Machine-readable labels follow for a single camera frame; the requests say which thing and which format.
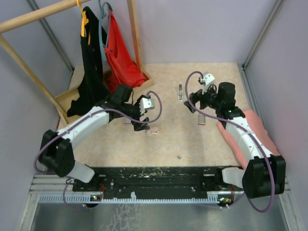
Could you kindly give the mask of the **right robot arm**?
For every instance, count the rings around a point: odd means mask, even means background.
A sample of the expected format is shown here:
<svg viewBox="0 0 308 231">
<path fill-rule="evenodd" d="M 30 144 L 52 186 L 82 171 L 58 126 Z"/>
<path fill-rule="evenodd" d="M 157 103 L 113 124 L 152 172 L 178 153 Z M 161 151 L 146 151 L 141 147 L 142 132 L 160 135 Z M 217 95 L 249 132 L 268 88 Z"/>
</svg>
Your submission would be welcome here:
<svg viewBox="0 0 308 231">
<path fill-rule="evenodd" d="M 243 111 L 236 106 L 235 85 L 222 82 L 218 86 L 211 83 L 208 89 L 200 89 L 187 94 L 184 104 L 194 113 L 210 107 L 215 110 L 223 131 L 234 140 L 244 155 L 246 167 L 226 167 L 215 178 L 215 185 L 224 191 L 231 185 L 243 189 L 250 199 L 282 194 L 285 189 L 286 161 L 275 156 L 258 139 L 248 124 Z"/>
</svg>

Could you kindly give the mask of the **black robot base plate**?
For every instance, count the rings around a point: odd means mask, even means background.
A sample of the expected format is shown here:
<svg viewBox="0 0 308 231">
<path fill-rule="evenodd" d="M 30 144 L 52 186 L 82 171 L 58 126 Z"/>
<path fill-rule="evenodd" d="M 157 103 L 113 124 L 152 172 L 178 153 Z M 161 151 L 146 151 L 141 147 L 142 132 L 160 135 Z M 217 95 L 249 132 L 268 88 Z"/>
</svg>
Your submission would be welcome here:
<svg viewBox="0 0 308 231">
<path fill-rule="evenodd" d="M 74 180 L 75 193 L 92 193 L 93 201 L 217 201 L 242 189 L 225 184 L 223 167 L 96 167 L 90 183 Z"/>
</svg>

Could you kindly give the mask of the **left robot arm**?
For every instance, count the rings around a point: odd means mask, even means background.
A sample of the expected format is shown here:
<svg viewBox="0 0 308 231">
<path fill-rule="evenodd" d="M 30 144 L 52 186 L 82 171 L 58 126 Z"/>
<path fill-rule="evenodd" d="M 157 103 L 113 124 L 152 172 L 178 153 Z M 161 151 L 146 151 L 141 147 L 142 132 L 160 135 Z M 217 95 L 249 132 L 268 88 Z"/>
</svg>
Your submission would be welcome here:
<svg viewBox="0 0 308 231">
<path fill-rule="evenodd" d="M 140 117 L 154 109 L 154 101 L 149 95 L 142 95 L 136 103 L 128 103 L 132 92 L 132 88 L 119 85 L 113 94 L 99 101 L 71 125 L 58 131 L 46 131 L 37 161 L 59 177 L 77 179 L 90 191 L 98 189 L 100 179 L 91 167 L 75 160 L 74 149 L 93 131 L 116 118 L 128 118 L 135 131 L 149 129 L 149 119 L 140 121 Z"/>
</svg>

